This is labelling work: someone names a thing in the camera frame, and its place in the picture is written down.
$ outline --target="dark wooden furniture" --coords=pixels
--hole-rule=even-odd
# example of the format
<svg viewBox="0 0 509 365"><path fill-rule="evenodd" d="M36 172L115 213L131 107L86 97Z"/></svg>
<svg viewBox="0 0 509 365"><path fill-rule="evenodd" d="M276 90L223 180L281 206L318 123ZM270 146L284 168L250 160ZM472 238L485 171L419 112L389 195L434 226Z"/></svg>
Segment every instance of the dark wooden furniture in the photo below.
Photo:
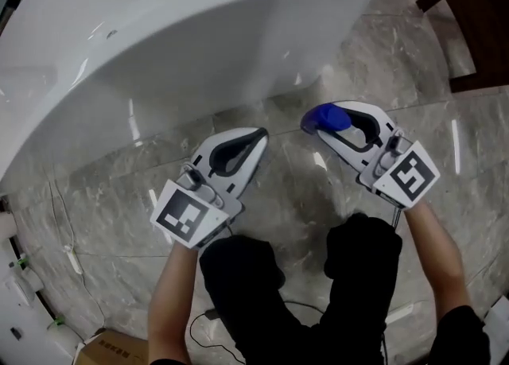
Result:
<svg viewBox="0 0 509 365"><path fill-rule="evenodd" d="M426 12L440 0L417 0ZM446 0L476 72L449 80L451 92L509 85L509 0Z"/></svg>

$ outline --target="black pants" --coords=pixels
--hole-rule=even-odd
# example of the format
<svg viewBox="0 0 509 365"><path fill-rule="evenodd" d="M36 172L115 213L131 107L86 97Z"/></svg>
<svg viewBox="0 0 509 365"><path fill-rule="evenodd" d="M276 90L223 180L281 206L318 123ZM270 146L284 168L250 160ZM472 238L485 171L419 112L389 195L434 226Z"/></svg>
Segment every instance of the black pants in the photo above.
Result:
<svg viewBox="0 0 509 365"><path fill-rule="evenodd" d="M380 364L401 238L364 214L330 230L325 274L334 280L320 323L306 327L286 308L282 272L267 242L232 236L212 243L200 266L205 287L247 363Z"/></svg>

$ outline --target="blue object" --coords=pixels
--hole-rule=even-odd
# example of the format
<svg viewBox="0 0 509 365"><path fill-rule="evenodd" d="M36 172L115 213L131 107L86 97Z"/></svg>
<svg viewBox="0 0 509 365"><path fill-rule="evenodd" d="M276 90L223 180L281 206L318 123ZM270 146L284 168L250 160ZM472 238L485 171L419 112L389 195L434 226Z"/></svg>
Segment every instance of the blue object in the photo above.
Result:
<svg viewBox="0 0 509 365"><path fill-rule="evenodd" d="M332 130L335 132L346 130L352 126L350 116L343 108L333 103L324 103L308 111L301 120L301 129L309 134L317 130Z"/></svg>

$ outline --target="tiled floor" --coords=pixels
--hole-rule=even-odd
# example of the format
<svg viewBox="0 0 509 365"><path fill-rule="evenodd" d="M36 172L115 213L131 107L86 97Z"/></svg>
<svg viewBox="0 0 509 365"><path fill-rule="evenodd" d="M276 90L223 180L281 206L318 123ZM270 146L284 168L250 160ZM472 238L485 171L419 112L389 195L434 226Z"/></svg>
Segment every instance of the tiled floor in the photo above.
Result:
<svg viewBox="0 0 509 365"><path fill-rule="evenodd" d="M57 181L87 286L107 326L146 336L150 295L171 248L149 223L149 190L160 192L208 135L236 126L265 126L271 137L262 166L242 196L247 210L234 231L272 242L287 277L285 297L326 307L330 281L322 266L327 230L355 210L387 220L393 212L355 184L354 173L328 149L299 130L310 107L341 99L383 107L432 155L442 178L428 198L463 252L477 312L485 313L507 291L509 96L505 88L451 95L449 73L472 71L468 50L447 5L423 16L414 1L373 0L342 44L337 62L325 67L311 87L210 115ZM460 129L460 174L452 119ZM316 162L318 157L323 164ZM44 295L82 336L94 332L102 323L100 313L58 247L59 238L62 243L70 238L54 183L22 189L10 201L22 246L45 284ZM435 320L433 296L404 219L398 233L404 247L391 309L414 304L411 315L387 329L390 361L400 364L429 349ZM211 307L198 273L192 314ZM317 320L310 310L295 310L304 322ZM195 331L204 343L231 347L218 321L203 320ZM191 340L188 346L196 363L235 363L221 349L204 350Z"/></svg>

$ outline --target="black sleeve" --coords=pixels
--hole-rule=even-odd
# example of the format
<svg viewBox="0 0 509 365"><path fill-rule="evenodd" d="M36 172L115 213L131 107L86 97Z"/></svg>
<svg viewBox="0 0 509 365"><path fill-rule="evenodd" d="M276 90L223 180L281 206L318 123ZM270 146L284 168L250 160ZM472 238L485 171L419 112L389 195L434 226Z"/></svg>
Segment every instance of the black sleeve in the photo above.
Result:
<svg viewBox="0 0 509 365"><path fill-rule="evenodd" d="M440 320L429 354L429 365L474 363L489 365L490 343L471 307L456 307Z"/></svg>
<svg viewBox="0 0 509 365"><path fill-rule="evenodd" d="M174 361L173 359L158 359L153 361L150 365L184 365L182 362Z"/></svg>

